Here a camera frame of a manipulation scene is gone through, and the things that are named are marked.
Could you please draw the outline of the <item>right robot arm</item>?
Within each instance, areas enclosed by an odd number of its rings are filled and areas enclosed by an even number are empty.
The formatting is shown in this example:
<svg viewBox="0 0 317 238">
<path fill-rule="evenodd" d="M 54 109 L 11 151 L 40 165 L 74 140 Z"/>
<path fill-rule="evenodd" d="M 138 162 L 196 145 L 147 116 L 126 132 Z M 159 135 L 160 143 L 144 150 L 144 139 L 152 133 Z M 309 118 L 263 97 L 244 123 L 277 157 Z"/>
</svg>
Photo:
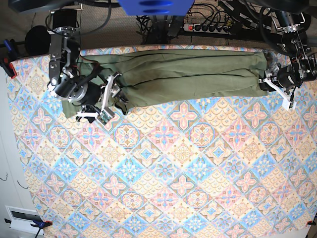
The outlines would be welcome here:
<svg viewBox="0 0 317 238">
<path fill-rule="evenodd" d="M 118 98 L 126 103 L 120 85 L 117 83 L 121 73 L 115 72 L 108 77 L 103 75 L 104 68 L 95 60 L 87 60 L 91 71 L 83 75 L 80 71 L 80 43 L 77 34 L 80 32 L 77 21 L 77 10 L 64 8 L 54 11 L 50 43 L 49 93 L 62 101 L 80 107 L 76 119 L 98 121 L 106 125 L 114 118 L 110 109 L 111 98 Z"/>
</svg>

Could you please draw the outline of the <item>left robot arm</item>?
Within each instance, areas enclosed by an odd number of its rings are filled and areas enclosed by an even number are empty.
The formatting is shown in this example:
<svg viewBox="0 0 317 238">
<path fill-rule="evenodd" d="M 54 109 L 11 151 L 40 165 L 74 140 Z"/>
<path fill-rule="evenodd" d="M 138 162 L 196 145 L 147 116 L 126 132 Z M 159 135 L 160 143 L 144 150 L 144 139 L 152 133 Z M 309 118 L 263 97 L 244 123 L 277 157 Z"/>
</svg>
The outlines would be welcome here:
<svg viewBox="0 0 317 238">
<path fill-rule="evenodd" d="M 302 25 L 306 22 L 304 15 L 292 14 L 285 11 L 277 11 L 275 24 L 276 30 L 282 32 L 281 45 L 269 39 L 264 28 L 263 20 L 266 17 L 262 7 L 259 12 L 259 29 L 261 36 L 276 52 L 288 56 L 290 64 L 281 67 L 277 64 L 264 73 L 264 78 L 259 80 L 263 91 L 276 91 L 282 98 L 282 106 L 285 110 L 296 107 L 295 92 L 304 82 L 317 79 L 317 59 L 309 46 L 308 37 Z"/>
</svg>

